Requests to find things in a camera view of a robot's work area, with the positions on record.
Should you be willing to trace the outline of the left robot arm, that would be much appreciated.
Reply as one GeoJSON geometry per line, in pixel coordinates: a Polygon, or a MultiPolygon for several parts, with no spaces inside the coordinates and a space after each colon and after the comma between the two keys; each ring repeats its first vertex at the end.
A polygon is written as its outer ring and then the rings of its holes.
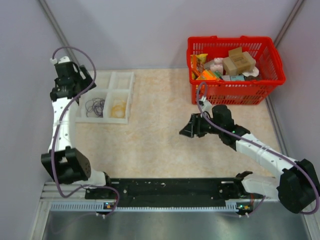
{"type": "Polygon", "coordinates": [[[76,96],[86,87],[96,84],[84,65],[78,66],[67,57],[54,65],[57,78],[50,92],[53,108],[52,139],[41,163],[52,180],[58,184],[96,186],[102,198],[109,198],[114,191],[110,178],[103,171],[92,168],[89,159],[76,148],[76,113],[79,100],[76,96]]]}

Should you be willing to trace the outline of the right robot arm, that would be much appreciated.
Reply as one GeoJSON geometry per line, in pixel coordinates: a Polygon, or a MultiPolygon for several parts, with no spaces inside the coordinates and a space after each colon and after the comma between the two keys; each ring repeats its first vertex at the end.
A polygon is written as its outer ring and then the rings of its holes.
{"type": "Polygon", "coordinates": [[[237,197],[245,198],[252,193],[277,199],[295,214],[312,215],[319,210],[320,182],[309,160],[295,160],[263,144],[248,129],[235,124],[226,105],[203,105],[199,110],[191,115],[187,125],[179,131],[180,135],[201,138],[216,134],[226,146],[252,158],[273,175],[245,173],[233,185],[237,197]]]}

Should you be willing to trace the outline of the white foam compartment tray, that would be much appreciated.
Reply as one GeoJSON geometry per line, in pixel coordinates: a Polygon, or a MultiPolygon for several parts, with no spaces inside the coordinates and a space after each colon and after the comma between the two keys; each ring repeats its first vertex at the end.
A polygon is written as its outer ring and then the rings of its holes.
{"type": "Polygon", "coordinates": [[[135,80],[132,71],[98,71],[96,87],[80,97],[76,122],[128,124],[135,80]]]}

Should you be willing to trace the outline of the orange snack packet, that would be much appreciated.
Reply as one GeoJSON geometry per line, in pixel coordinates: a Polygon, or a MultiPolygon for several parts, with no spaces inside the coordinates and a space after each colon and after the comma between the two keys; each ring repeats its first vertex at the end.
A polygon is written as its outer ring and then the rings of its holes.
{"type": "Polygon", "coordinates": [[[219,81],[220,77],[211,70],[206,69],[195,79],[197,81],[219,81]]]}

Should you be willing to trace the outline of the yellow snack bag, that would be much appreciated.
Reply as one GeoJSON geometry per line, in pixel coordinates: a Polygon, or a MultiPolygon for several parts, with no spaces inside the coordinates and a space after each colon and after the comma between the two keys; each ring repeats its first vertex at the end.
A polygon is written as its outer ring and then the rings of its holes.
{"type": "Polygon", "coordinates": [[[207,53],[192,54],[190,56],[190,67],[195,77],[198,77],[204,71],[207,56],[207,53]]]}

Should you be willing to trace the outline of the pink white package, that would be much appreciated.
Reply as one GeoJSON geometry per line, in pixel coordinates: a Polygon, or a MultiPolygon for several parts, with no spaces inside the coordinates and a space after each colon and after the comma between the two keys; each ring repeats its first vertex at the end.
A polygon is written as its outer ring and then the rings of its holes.
{"type": "Polygon", "coordinates": [[[208,63],[209,69],[212,72],[220,72],[221,74],[224,73],[223,67],[223,57],[216,57],[208,63]]]}

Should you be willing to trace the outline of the brown cardboard box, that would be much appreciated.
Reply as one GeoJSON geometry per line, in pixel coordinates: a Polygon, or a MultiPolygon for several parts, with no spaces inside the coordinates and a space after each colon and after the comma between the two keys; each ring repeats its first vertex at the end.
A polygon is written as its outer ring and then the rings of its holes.
{"type": "Polygon", "coordinates": [[[243,72],[250,72],[256,65],[256,60],[247,52],[243,52],[242,56],[223,58],[223,69],[227,75],[235,76],[243,72]]]}

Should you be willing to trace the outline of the small open cardboard box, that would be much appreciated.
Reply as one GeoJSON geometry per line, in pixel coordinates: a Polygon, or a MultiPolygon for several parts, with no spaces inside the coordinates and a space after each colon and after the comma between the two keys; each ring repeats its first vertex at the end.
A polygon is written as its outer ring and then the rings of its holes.
{"type": "Polygon", "coordinates": [[[237,47],[237,48],[234,48],[234,49],[231,49],[228,51],[228,56],[230,58],[236,58],[238,56],[242,57],[243,56],[243,49],[242,47],[237,47]]]}

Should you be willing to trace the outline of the red plastic shopping basket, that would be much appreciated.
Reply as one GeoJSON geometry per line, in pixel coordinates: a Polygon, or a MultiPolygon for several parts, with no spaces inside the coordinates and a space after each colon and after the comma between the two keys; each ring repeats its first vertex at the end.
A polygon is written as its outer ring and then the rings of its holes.
{"type": "Polygon", "coordinates": [[[186,62],[191,102],[205,95],[213,105],[257,105],[286,81],[270,37],[191,36],[186,62]]]}

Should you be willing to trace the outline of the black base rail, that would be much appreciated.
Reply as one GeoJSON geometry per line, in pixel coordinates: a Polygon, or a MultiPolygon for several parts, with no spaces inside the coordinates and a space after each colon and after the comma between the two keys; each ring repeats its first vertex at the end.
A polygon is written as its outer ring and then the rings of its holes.
{"type": "Polygon", "coordinates": [[[119,207],[224,207],[227,200],[250,200],[236,177],[113,178],[112,189],[91,189],[87,200],[119,198],[119,207]]]}

